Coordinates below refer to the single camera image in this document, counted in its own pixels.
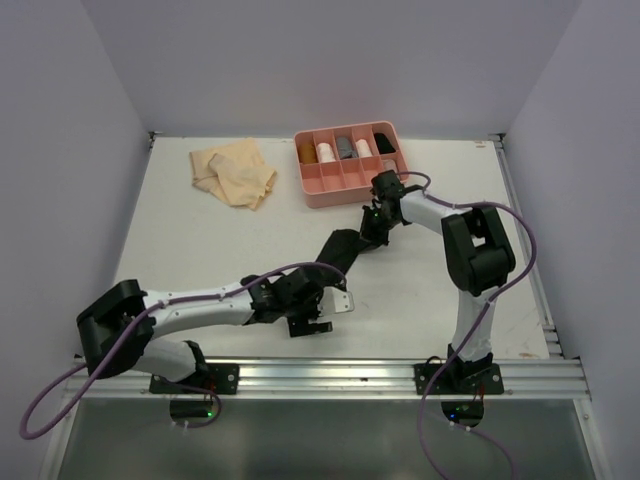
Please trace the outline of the black underwear orange trim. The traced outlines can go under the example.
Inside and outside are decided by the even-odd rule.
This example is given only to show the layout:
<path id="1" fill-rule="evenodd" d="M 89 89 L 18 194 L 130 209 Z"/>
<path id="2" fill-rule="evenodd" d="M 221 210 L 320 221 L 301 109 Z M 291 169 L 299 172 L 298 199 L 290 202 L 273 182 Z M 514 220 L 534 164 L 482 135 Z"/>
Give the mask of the black underwear orange trim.
<path id="1" fill-rule="evenodd" d="M 331 265 L 346 275 L 359 254 L 372 248 L 372 243 L 353 229 L 334 230 L 323 245 L 316 261 Z"/>

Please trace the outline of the grey rolled underwear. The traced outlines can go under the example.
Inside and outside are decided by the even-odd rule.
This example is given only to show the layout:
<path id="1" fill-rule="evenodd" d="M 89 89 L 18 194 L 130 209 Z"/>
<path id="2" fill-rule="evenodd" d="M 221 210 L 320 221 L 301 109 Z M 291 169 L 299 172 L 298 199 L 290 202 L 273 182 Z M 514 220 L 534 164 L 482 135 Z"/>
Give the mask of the grey rolled underwear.
<path id="1" fill-rule="evenodd" d="M 338 157 L 340 160 L 357 158 L 357 150 L 351 140 L 346 136 L 339 136 L 335 139 Z"/>

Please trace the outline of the beige underwear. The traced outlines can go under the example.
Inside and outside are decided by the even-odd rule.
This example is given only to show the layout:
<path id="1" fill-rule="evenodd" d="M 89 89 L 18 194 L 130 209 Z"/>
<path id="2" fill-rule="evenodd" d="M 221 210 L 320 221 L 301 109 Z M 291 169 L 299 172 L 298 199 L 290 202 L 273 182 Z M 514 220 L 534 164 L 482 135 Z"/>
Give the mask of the beige underwear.
<path id="1" fill-rule="evenodd" d="M 189 160 L 192 186 L 234 208 L 257 210 L 277 177 L 253 138 L 192 151 Z"/>

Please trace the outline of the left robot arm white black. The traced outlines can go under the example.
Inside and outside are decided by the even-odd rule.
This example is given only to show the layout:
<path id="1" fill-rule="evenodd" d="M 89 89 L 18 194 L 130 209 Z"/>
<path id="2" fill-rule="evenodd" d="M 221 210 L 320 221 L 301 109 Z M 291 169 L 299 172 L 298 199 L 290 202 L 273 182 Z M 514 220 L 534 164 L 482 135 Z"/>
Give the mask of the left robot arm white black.
<path id="1" fill-rule="evenodd" d="M 87 371 L 93 379 L 144 371 L 197 392 L 208 379 L 199 347 L 192 341 L 174 343 L 168 335 L 271 324 L 282 317 L 314 321 L 327 288 L 345 290 L 346 277 L 319 262 L 294 263 L 191 292 L 144 290 L 135 279 L 120 281 L 76 319 Z"/>

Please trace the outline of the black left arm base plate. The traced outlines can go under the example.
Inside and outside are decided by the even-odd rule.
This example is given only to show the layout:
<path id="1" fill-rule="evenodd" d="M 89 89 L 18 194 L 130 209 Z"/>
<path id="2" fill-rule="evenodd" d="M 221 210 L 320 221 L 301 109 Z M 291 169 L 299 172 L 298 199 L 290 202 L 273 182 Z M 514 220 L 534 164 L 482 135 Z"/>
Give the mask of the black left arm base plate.
<path id="1" fill-rule="evenodd" d="M 235 395 L 238 390 L 240 366 L 237 363 L 208 363 L 198 366 L 195 373 L 184 380 L 173 382 L 154 375 L 149 392 L 152 394 L 205 394 Z"/>

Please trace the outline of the pink underwear cream waistband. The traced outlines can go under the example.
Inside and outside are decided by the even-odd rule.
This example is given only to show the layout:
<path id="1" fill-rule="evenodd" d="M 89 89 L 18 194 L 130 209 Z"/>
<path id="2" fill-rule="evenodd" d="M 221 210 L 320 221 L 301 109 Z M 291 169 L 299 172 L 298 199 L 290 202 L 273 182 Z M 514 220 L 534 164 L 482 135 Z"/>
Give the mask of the pink underwear cream waistband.
<path id="1" fill-rule="evenodd" d="M 393 171 L 393 172 L 398 172 L 398 167 L 396 162 L 389 158 L 389 159 L 383 159 L 382 160 L 382 165 L 385 171 Z"/>

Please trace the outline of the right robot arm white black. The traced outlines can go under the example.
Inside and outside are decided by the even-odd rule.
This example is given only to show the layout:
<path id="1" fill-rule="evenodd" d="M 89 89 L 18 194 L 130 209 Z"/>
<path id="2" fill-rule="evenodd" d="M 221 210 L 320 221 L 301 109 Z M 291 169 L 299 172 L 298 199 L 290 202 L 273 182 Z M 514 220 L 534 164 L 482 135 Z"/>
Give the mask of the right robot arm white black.
<path id="1" fill-rule="evenodd" d="M 373 250 L 389 243 L 389 232 L 419 225 L 442 236 L 447 272 L 458 289 L 457 323 L 449 346 L 445 379 L 451 389 L 468 392 L 481 380 L 479 365 L 492 360 L 495 307 L 490 297 L 506 285 L 516 259 L 497 208 L 486 202 L 454 204 L 419 185 L 407 187 L 398 174 L 384 171 L 372 181 L 372 203 L 363 208 L 359 245 Z"/>

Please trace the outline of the black rolled underwear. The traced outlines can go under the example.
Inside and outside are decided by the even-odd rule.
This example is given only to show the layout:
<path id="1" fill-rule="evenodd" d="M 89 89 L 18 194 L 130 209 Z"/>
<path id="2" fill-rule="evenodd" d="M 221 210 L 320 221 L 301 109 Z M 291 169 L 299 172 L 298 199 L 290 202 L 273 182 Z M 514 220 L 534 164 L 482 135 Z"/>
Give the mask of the black rolled underwear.
<path id="1" fill-rule="evenodd" d="M 394 144 L 389 137 L 382 132 L 374 133 L 374 140 L 380 155 L 392 154 L 396 152 Z"/>

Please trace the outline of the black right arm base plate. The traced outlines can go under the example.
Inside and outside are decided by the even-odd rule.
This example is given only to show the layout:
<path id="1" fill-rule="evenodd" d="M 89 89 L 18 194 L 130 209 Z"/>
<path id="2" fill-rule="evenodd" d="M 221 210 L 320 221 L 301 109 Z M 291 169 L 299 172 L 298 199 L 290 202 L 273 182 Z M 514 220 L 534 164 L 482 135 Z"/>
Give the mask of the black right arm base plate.
<path id="1" fill-rule="evenodd" d="M 444 362 L 432 356 L 413 365 L 416 393 L 422 395 Z M 489 354 L 478 361 L 456 358 L 435 380 L 429 395 L 501 395 L 505 392 L 500 367 Z"/>

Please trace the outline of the brown rolled underwear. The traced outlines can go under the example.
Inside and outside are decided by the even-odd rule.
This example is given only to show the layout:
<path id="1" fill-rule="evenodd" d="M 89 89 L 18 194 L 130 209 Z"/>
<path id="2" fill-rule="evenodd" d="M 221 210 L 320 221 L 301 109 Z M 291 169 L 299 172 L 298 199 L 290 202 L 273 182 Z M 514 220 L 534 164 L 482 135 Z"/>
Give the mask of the brown rolled underwear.
<path id="1" fill-rule="evenodd" d="M 315 146 L 312 143 L 303 143 L 298 147 L 299 162 L 302 165 L 311 165 L 318 162 Z"/>

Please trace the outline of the pink divided organizer tray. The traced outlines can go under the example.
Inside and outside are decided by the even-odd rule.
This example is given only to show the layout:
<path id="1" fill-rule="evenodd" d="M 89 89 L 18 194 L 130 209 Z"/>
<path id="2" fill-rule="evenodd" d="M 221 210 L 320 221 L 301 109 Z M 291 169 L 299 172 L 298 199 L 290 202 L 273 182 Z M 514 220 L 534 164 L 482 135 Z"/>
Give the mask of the pink divided organizer tray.
<path id="1" fill-rule="evenodd" d="M 374 140 L 374 133 L 382 132 L 389 137 L 396 148 L 392 154 L 380 155 Z M 335 139 L 348 137 L 354 148 L 358 139 L 366 139 L 373 155 L 367 158 L 340 160 Z M 335 162 L 302 165 L 299 162 L 298 147 L 303 143 L 315 146 L 321 142 L 329 143 L 336 158 Z M 400 180 L 408 181 L 409 165 L 405 158 L 396 129 L 388 121 L 374 121 L 305 130 L 294 135 L 294 145 L 298 161 L 301 187 L 308 207 L 318 209 L 338 205 L 366 202 L 371 198 L 372 179 L 384 172 L 383 159 L 393 159 L 398 167 Z"/>

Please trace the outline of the aluminium table frame rail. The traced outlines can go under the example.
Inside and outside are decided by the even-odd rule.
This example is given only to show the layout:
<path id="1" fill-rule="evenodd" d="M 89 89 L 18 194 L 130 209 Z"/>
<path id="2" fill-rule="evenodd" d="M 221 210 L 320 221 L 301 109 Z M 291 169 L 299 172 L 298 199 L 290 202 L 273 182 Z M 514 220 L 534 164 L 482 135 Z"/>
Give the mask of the aluminium table frame rail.
<path id="1" fill-rule="evenodd" d="M 193 191 L 187 156 L 209 138 L 160 138 L 146 171 L 117 277 L 164 296 L 213 289 L 289 262 L 314 258 L 330 232 L 357 228 L 359 205 L 310 209 L 291 140 L 262 138 L 279 172 L 256 213 Z M 388 247 L 362 256 L 348 276 L 352 311 L 333 331 L 292 338 L 286 324 L 212 326 L 190 332 L 212 365 L 233 365 L 241 399 L 384 399 L 417 396 L 413 367 L 444 356 L 456 320 L 440 238 L 420 227 L 394 231 Z M 585 400 L 582 365 L 567 360 L 540 282 L 530 277 L 496 309 L 493 346 L 507 400 Z"/>

